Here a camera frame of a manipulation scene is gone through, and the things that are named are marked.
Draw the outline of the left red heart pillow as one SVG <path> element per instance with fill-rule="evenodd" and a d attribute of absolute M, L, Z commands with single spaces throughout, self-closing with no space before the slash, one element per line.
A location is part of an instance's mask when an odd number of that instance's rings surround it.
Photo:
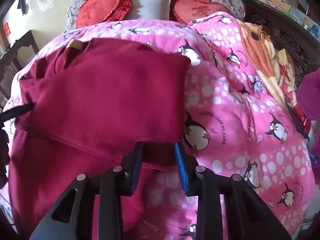
<path fill-rule="evenodd" d="M 80 7 L 76 27 L 122 21 L 132 5 L 132 0 L 86 0 Z"/>

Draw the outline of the dark carved wooden headboard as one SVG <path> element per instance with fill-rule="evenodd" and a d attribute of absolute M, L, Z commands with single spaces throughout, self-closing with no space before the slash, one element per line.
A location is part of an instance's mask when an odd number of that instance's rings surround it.
<path fill-rule="evenodd" d="M 245 21 L 262 26 L 276 50 L 290 55 L 296 75 L 296 85 L 302 78 L 319 69 L 319 42 L 297 22 L 279 10 L 259 0 L 242 0 Z"/>

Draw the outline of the dark wooden side table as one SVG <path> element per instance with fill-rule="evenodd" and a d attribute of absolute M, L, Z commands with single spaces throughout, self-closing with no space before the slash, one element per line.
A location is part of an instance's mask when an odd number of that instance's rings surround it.
<path fill-rule="evenodd" d="M 20 71 L 23 67 L 20 65 L 19 61 L 16 59 L 17 52 L 22 47 L 31 46 L 35 55 L 39 52 L 39 48 L 33 36 L 32 30 L 27 31 L 20 39 L 16 40 L 12 47 L 8 48 L 1 55 L 1 81 L 4 79 L 4 71 L 5 67 L 11 63 L 16 64 L 18 67 L 18 71 Z"/>

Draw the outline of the red wall sticker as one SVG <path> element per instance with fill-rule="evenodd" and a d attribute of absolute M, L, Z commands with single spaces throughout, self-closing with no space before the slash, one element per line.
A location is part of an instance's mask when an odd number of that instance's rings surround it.
<path fill-rule="evenodd" d="M 6 37 L 8 37 L 11 34 L 8 22 L 4 24 L 4 31 L 5 31 Z"/>

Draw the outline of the white square pillow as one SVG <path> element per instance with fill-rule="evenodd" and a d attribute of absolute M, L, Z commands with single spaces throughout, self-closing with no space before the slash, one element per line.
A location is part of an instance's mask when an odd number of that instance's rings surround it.
<path fill-rule="evenodd" d="M 124 20 L 169 20 L 171 0 L 132 0 Z"/>

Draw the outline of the right red heart pillow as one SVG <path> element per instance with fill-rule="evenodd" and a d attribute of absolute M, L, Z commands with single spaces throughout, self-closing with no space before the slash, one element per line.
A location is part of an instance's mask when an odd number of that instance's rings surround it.
<path fill-rule="evenodd" d="M 218 11 L 231 13 L 226 6 L 208 0 L 171 0 L 169 20 L 188 25 Z"/>

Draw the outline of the pink penguin blanket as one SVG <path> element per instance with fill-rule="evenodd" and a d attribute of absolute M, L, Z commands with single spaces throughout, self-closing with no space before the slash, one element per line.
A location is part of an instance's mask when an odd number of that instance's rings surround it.
<path fill-rule="evenodd" d="M 315 185 L 308 145 L 255 71 L 242 46 L 238 21 L 218 11 L 188 25 L 128 20 L 66 32 L 16 74 L 5 110 L 26 104 L 19 80 L 34 61 L 61 47 L 79 48 L 94 38 L 112 38 L 185 56 L 191 65 L 184 78 L 183 131 L 177 142 L 215 174 L 242 176 L 294 239 Z M 17 118 L 1 126 L 1 239 L 31 239 L 18 232 L 9 196 Z M 175 159 L 177 142 L 172 165 L 152 169 L 145 179 L 141 176 L 151 143 L 138 142 L 144 144 L 144 153 L 137 189 L 131 197 L 121 197 L 124 239 L 195 239 L 198 197 L 188 197 L 182 190 Z"/>

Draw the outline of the dark red fleece sweater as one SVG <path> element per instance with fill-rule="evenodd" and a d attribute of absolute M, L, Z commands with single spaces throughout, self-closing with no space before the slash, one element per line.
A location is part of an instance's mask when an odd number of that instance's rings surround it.
<path fill-rule="evenodd" d="M 147 168 L 171 166 L 183 131 L 190 60 L 139 42 L 94 38 L 34 61 L 19 80 L 32 111 L 15 121 L 9 196 L 18 232 L 30 236 L 79 174 L 102 174 L 138 141 Z"/>

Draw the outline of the orange cartoon blanket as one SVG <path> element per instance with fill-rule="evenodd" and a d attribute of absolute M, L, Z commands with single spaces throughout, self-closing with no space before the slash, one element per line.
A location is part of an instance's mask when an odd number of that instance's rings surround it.
<path fill-rule="evenodd" d="M 297 102 L 295 66 L 285 49 L 276 51 L 262 26 L 238 21 L 242 46 L 263 85 L 304 137 L 309 136 L 311 121 Z"/>

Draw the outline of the dark hanging cloth on wall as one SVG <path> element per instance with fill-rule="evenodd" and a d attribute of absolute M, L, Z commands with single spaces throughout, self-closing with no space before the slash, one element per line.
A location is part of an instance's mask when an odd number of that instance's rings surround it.
<path fill-rule="evenodd" d="M 27 5 L 25 0 L 18 0 L 17 9 L 20 9 L 22 15 L 25 15 L 27 13 Z"/>

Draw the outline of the red heart pillow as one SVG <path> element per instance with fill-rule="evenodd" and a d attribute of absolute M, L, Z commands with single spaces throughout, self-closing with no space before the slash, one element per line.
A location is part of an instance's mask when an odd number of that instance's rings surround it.
<path fill-rule="evenodd" d="M 218 11 L 231 13 L 226 6 L 208 0 L 171 0 L 169 20 L 188 25 Z"/>
<path fill-rule="evenodd" d="M 80 7 L 76 27 L 122 21 L 132 5 L 132 0 L 86 0 Z"/>

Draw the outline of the purple fleece garment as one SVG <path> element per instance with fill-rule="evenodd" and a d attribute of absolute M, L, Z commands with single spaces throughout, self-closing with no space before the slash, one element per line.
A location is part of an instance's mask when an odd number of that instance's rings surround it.
<path fill-rule="evenodd" d="M 319 69 L 304 76 L 297 89 L 297 101 L 305 116 L 313 121 L 319 119 L 320 112 Z"/>

